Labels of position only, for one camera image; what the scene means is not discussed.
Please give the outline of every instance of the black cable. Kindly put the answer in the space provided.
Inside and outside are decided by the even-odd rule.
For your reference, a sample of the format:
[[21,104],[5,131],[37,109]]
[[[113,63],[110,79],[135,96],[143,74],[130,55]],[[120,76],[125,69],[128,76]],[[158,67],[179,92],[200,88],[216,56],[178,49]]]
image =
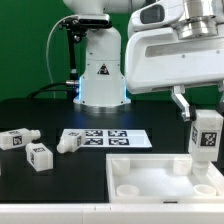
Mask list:
[[26,98],[27,99],[33,99],[33,98],[35,98],[39,93],[43,93],[43,92],[67,92],[68,90],[60,90],[60,89],[58,89],[58,90],[54,90],[54,89],[50,89],[50,90],[37,90],[37,91],[35,91],[35,92],[33,92],[33,93],[30,93]]
[[55,86],[66,86],[66,82],[55,82],[55,83],[49,84],[47,86],[44,86],[44,87],[40,88],[39,90],[45,90],[45,89],[49,89],[49,88],[52,88]]
[[37,94],[39,94],[41,91],[43,90],[47,90],[47,89],[50,89],[52,87],[56,87],[56,86],[66,86],[66,82],[55,82],[55,83],[52,83],[52,84],[49,84],[47,86],[44,86],[42,88],[40,88],[39,90],[35,91],[35,92],[32,92],[30,93],[26,98],[30,99],[30,98],[34,98]]

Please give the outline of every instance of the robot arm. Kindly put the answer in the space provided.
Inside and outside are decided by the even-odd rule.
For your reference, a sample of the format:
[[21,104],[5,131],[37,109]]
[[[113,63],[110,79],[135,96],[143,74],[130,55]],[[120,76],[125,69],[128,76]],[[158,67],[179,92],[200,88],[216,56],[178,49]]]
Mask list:
[[145,0],[63,0],[76,14],[127,13],[137,10]]
[[214,0],[161,0],[134,12],[125,61],[128,90],[171,90],[184,120],[194,120],[182,93],[222,83],[223,23],[223,3]]

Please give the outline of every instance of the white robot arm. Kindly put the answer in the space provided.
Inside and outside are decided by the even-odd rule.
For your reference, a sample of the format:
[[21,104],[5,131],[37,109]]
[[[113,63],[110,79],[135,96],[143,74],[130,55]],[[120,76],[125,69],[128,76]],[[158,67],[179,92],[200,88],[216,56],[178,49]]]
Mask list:
[[111,27],[108,12],[128,12],[144,0],[64,0],[75,13],[69,22],[76,42],[86,36],[86,70],[80,77],[75,108],[94,113],[114,113],[130,104],[125,79],[120,72],[121,37]]
[[188,151],[198,175],[217,161],[223,117],[213,110],[192,113],[182,94],[185,87],[214,84],[224,90],[223,23],[222,0],[156,1],[129,23],[127,88],[134,94],[172,91],[184,121],[193,121]]

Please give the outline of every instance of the small white object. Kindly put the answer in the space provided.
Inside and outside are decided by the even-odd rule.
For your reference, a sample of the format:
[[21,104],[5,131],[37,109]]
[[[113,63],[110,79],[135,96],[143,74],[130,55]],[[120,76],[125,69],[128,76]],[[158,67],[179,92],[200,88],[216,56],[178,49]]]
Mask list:
[[178,156],[173,160],[173,172],[177,175],[187,176],[191,174],[192,158],[186,156]]
[[139,196],[139,188],[134,185],[120,185],[117,187],[117,196],[120,197],[137,197]]
[[53,153],[42,143],[26,146],[27,161],[39,172],[53,169]]
[[75,152],[86,143],[86,133],[84,130],[70,129],[62,134],[60,143],[57,146],[59,153]]
[[198,184],[194,186],[194,196],[216,196],[216,189],[206,185]]
[[223,117],[215,110],[197,110],[192,122],[189,153],[196,162],[217,161]]
[[206,162],[193,162],[192,171],[195,175],[205,176],[208,173],[210,163]]
[[28,130],[26,128],[11,130],[0,133],[0,148],[3,150],[25,146],[41,136],[39,130]]
[[130,172],[130,159],[128,157],[121,157],[112,159],[112,170],[116,176],[128,175]]

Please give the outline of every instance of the white block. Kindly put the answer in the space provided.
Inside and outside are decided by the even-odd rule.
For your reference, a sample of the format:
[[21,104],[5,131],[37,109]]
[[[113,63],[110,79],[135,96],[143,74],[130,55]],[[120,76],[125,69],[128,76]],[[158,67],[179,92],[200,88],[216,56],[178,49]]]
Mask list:
[[27,145],[33,140],[39,139],[39,130],[21,128],[0,133],[0,148],[3,150],[18,148]]
[[192,122],[189,153],[194,161],[217,161],[223,117],[214,110],[197,110]]
[[42,143],[26,146],[27,161],[39,172],[53,169],[53,153]]
[[61,140],[57,146],[59,153],[75,152],[86,143],[86,132],[79,129],[71,129],[63,132]]

